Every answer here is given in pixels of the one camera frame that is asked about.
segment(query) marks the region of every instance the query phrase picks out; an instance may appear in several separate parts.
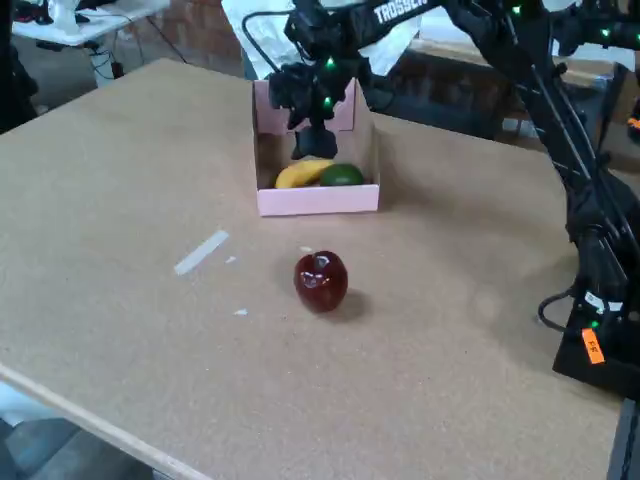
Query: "green lime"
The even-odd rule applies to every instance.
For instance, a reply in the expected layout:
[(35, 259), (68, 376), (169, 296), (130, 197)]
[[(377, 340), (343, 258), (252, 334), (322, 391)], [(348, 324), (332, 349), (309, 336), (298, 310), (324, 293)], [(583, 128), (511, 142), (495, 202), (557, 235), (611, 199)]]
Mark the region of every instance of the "green lime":
[(344, 187), (346, 185), (362, 185), (364, 175), (358, 167), (350, 163), (336, 163), (327, 167), (320, 177), (323, 187)]

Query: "white tape piece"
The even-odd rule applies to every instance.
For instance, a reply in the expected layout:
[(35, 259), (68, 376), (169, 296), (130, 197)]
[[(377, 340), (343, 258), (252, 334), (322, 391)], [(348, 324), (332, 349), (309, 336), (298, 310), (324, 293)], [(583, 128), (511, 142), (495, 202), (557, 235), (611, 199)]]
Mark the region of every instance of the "white tape piece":
[(180, 263), (178, 263), (173, 270), (177, 275), (184, 275), (185, 273), (193, 270), (202, 260), (204, 260), (207, 255), (213, 252), (216, 248), (222, 245), (227, 238), (229, 238), (229, 234), (224, 230), (218, 230), (216, 233), (211, 235), (208, 240), (206, 240), (202, 245), (196, 248), (193, 252), (185, 257)]

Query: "wall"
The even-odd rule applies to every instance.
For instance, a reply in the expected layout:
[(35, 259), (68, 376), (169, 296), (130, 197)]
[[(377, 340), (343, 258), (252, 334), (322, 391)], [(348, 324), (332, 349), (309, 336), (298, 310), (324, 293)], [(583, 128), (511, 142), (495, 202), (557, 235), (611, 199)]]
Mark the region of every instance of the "wall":
[[(240, 44), (220, 1), (172, 0), (171, 7), (152, 20), (190, 63), (223, 71), (237, 67), (240, 72)], [(164, 48), (166, 56), (172, 55), (151, 25), (142, 21), (136, 25), (145, 50)], [(134, 40), (129, 38), (127, 42), (131, 44)]]

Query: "floor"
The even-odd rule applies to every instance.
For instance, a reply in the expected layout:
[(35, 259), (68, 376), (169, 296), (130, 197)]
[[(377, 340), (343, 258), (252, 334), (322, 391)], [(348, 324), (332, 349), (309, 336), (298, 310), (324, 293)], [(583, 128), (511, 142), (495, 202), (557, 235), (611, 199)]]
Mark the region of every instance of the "floor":
[[(85, 50), (66, 48), (60, 52), (52, 52), (36, 47), (36, 42), (32, 39), (19, 37), (14, 37), (13, 44), (18, 49), (27, 72), (40, 87), (39, 93), (33, 97), (35, 105), (55, 108), (96, 88), (93, 69)], [(114, 56), (123, 64), (125, 72), (131, 72), (158, 58), (168, 57), (180, 61), (164, 44), (143, 44), (138, 49), (138, 45), (129, 38), (118, 40), (115, 44), (112, 39), (108, 39), (107, 45), (115, 45)], [(189, 52), (182, 53), (187, 61), (195, 63), (196, 60)], [(243, 76), (239, 59), (209, 57), (209, 63), (205, 67), (229, 75)]]
[(3, 425), (3, 480), (152, 480), (153, 470), (63, 419)]

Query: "white table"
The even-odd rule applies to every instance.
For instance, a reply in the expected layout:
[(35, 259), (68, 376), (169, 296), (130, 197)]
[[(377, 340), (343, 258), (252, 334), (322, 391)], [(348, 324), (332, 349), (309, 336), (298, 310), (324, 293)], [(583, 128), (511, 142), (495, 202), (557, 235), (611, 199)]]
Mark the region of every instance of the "white table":
[(56, 23), (38, 25), (36, 22), (14, 22), (13, 33), (21, 37), (58, 43), (69, 47), (79, 47), (88, 41), (100, 45), (90, 50), (96, 83), (102, 86), (112, 77), (110, 50), (104, 45), (103, 38), (141, 18), (148, 17), (169, 7), (171, 0), (118, 0), (114, 4), (99, 7), (96, 10), (80, 10), (78, 13), (90, 19), (89, 23), (78, 25), (78, 31), (69, 33)]

